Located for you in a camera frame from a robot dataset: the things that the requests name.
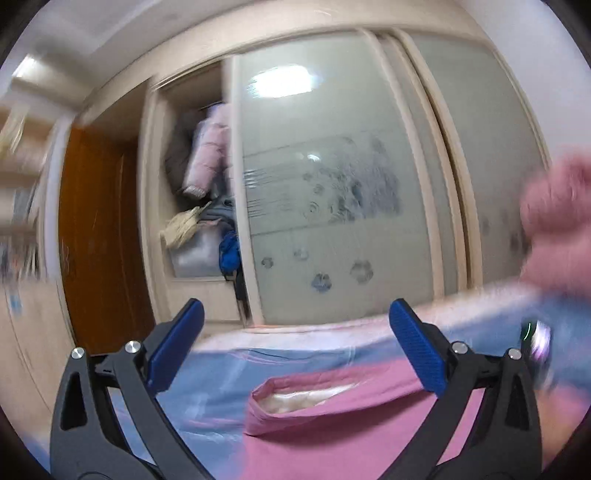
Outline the rolled pink quilt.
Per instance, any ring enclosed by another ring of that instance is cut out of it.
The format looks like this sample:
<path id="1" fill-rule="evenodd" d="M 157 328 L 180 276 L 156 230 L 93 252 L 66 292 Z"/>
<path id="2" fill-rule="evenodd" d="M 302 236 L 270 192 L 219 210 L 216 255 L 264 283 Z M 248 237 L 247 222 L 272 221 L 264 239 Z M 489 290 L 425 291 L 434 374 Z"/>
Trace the rolled pink quilt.
<path id="1" fill-rule="evenodd" d="M 533 177 L 520 203 L 531 250 L 520 280 L 590 298 L 590 154 L 575 153 Z"/>

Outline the brown wooden door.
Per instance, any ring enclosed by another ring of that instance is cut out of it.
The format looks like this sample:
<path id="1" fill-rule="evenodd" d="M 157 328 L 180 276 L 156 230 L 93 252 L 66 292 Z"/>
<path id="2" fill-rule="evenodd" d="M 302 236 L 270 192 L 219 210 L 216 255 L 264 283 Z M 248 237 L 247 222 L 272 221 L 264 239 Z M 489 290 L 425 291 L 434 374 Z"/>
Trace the brown wooden door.
<path id="1" fill-rule="evenodd" d="M 62 284 L 76 345 L 91 354 L 142 340 L 155 324 L 142 260 L 137 145 L 72 128 L 61 173 Z"/>

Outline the dark hanging coat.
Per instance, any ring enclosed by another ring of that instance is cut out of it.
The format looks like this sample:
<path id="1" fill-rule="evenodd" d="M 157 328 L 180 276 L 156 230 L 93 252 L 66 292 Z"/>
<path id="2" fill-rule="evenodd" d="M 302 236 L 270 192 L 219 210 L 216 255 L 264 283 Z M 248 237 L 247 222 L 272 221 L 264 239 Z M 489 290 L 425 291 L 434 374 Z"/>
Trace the dark hanging coat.
<path id="1" fill-rule="evenodd" d="M 166 180 L 174 196 L 180 196 L 184 175 L 192 152 L 195 130 L 204 115 L 199 110 L 186 110 L 176 118 L 163 158 Z"/>

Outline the bookshelf with books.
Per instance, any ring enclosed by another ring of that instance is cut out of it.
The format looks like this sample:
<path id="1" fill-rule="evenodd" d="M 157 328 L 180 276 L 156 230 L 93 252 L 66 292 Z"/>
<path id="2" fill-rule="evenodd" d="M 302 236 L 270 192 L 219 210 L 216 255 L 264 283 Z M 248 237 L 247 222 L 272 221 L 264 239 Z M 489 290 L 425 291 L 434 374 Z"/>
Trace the bookshelf with books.
<path id="1" fill-rule="evenodd" d="M 53 125 L 1 108 L 1 281 L 44 275 L 43 182 Z"/>

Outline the pink puffer jacket hanging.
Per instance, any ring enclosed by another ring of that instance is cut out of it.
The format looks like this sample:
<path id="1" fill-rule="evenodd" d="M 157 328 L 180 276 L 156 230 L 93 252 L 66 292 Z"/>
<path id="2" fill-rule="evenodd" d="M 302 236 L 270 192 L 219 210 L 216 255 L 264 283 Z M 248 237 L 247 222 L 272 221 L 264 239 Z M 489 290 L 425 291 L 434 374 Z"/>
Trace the pink puffer jacket hanging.
<path id="1" fill-rule="evenodd" d="M 232 191 L 229 120 L 230 106 L 219 103 L 198 124 L 182 184 L 185 196 L 195 200 L 204 198 L 211 193 L 219 176 L 224 179 L 225 191 Z"/>

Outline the blue plaid bed blanket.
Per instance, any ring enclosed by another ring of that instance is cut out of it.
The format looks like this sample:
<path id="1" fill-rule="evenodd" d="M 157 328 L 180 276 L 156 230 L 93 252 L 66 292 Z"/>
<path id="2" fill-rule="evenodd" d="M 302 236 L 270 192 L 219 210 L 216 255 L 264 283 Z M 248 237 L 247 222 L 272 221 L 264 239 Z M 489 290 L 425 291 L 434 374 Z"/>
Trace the blue plaid bed blanket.
<path id="1" fill-rule="evenodd" d="M 590 304 L 566 296 L 519 293 L 419 308 L 448 338 L 501 354 L 518 345 L 521 325 L 539 320 L 552 330 L 551 372 L 590 389 Z M 235 330 L 206 338 L 186 357 L 158 403 L 181 439 L 217 479 L 242 471 L 247 396 L 271 377 L 378 364 L 404 353 L 387 318 L 335 326 Z"/>

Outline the beige cloth bag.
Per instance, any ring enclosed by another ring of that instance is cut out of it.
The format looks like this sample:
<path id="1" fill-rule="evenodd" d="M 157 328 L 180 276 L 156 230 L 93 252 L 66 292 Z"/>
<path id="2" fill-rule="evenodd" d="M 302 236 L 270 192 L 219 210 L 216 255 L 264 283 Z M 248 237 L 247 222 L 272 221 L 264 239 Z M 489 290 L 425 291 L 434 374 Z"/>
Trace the beige cloth bag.
<path id="1" fill-rule="evenodd" d="M 216 222 L 200 218 L 201 209 L 195 207 L 191 210 L 176 214 L 160 231 L 160 237 L 167 249 L 176 249 L 183 246 L 198 231 L 206 227 L 215 226 Z"/>

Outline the light wood cabinet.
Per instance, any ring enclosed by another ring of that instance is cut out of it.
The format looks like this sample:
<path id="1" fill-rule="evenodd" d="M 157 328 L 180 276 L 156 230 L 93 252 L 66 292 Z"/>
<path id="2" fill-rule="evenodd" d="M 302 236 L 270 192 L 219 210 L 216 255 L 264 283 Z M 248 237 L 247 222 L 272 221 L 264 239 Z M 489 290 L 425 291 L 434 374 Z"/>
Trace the light wood cabinet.
<path id="1" fill-rule="evenodd" d="M 1 405 L 11 420 L 52 414 L 72 348 L 54 281 L 1 285 Z"/>

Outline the pink and white hooded jacket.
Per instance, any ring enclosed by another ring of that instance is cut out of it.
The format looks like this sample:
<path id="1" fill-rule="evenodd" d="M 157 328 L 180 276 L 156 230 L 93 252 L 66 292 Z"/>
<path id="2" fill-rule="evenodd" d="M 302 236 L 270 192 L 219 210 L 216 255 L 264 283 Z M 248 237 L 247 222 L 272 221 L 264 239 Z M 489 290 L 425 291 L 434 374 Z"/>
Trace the pink and white hooded jacket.
<path id="1" fill-rule="evenodd" d="M 245 479 L 588 478 L 590 398 L 536 390 L 525 364 L 469 353 L 426 386 L 405 359 L 267 380 Z"/>

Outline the wardrobe with frosted sliding doors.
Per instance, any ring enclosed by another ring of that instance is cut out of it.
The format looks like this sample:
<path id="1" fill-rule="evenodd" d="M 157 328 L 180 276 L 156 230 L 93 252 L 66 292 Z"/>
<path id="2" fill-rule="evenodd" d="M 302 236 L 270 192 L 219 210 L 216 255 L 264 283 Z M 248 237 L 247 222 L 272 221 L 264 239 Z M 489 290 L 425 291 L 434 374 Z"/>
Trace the wardrobe with frosted sliding doors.
<path id="1" fill-rule="evenodd" d="M 177 278 L 160 231 L 181 201 L 163 158 L 181 112 L 204 120 L 219 103 L 232 191 L 222 176 L 215 188 L 232 201 L 216 225 L 238 233 L 242 265 Z M 215 328 L 334 323 L 513 277 L 528 249 L 520 190 L 548 163 L 523 91 L 478 37 L 315 29 L 202 62 L 146 99 L 139 215 L 155 318 L 195 297 Z"/>

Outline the translucent storage box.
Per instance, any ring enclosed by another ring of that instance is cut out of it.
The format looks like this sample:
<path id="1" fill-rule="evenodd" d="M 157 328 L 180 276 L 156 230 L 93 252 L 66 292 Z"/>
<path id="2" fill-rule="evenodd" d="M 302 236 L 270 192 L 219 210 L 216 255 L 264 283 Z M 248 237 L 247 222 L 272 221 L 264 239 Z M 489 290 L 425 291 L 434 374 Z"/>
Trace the translucent storage box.
<path id="1" fill-rule="evenodd" d="M 177 278 L 220 277 L 219 244 L 224 227 L 206 226 L 178 248 L 168 250 L 173 275 Z"/>

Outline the blue garment in wardrobe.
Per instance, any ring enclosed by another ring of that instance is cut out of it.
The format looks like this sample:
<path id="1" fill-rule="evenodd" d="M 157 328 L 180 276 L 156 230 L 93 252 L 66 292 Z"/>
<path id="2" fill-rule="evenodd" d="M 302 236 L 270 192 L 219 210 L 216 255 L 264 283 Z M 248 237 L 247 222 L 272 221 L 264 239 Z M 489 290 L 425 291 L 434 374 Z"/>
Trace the blue garment in wardrobe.
<path id="1" fill-rule="evenodd" d="M 238 233 L 226 232 L 218 245 L 218 268 L 224 277 L 232 276 L 242 265 Z"/>

